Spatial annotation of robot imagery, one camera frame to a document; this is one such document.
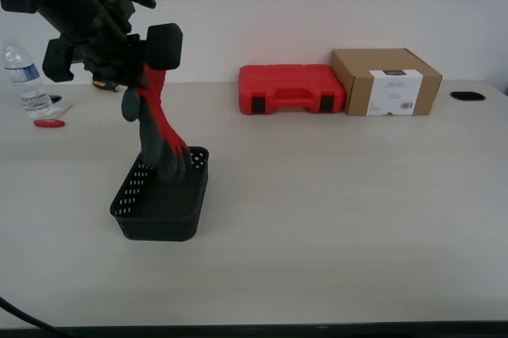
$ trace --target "black mesh basket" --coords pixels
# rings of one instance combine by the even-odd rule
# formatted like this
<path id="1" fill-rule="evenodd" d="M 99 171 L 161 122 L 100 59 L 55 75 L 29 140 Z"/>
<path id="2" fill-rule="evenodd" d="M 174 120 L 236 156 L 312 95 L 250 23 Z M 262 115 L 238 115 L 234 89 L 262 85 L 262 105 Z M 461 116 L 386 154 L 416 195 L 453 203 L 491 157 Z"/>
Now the black mesh basket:
<path id="1" fill-rule="evenodd" d="M 193 171 L 171 184 L 138 156 L 110 207 L 130 240 L 184 241 L 195 235 L 208 181 L 208 151 L 190 147 Z"/>

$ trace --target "water bottle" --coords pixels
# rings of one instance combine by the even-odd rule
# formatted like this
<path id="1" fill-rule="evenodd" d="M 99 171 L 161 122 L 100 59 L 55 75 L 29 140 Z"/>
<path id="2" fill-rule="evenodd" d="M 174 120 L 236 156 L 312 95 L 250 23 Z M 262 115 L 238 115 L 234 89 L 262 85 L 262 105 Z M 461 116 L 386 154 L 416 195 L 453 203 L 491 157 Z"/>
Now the water bottle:
<path id="1" fill-rule="evenodd" d="M 44 118 L 55 112 L 49 95 L 42 89 L 37 67 L 26 50 L 8 46 L 2 55 L 3 67 L 21 93 L 21 104 L 32 118 Z"/>

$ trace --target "red plastic toolbox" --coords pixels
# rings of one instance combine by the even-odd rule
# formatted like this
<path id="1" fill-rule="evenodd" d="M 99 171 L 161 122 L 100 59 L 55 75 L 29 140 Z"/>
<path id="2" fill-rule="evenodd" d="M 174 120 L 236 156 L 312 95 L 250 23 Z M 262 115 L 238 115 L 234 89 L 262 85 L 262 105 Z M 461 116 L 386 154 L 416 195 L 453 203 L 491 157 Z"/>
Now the red plastic toolbox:
<path id="1" fill-rule="evenodd" d="M 345 92 L 325 64 L 244 66 L 240 69 L 240 110 L 270 114 L 277 108 L 303 107 L 312 113 L 335 113 Z"/>

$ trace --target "white wall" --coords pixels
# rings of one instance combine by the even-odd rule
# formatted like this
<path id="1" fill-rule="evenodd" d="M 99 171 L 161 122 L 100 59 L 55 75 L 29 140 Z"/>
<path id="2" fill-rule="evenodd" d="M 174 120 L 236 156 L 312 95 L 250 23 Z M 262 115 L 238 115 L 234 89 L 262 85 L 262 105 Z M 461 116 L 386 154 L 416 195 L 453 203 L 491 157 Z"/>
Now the white wall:
<path id="1" fill-rule="evenodd" d="M 508 0 L 159 0 L 132 18 L 142 36 L 166 22 L 184 32 L 172 82 L 234 82 L 244 64 L 327 63 L 333 48 L 407 47 L 445 79 L 508 84 Z M 38 15 L 0 11 L 0 27 L 2 42 L 25 46 L 39 65 L 57 37 Z"/>

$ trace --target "cardboard box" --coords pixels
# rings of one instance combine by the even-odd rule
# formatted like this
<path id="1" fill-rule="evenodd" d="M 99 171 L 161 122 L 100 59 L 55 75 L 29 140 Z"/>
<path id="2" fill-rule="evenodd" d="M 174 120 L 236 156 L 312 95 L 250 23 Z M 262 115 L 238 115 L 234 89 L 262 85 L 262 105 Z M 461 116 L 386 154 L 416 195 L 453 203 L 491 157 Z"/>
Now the cardboard box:
<path id="1" fill-rule="evenodd" d="M 333 50 L 349 116 L 429 114 L 443 77 L 405 48 Z"/>

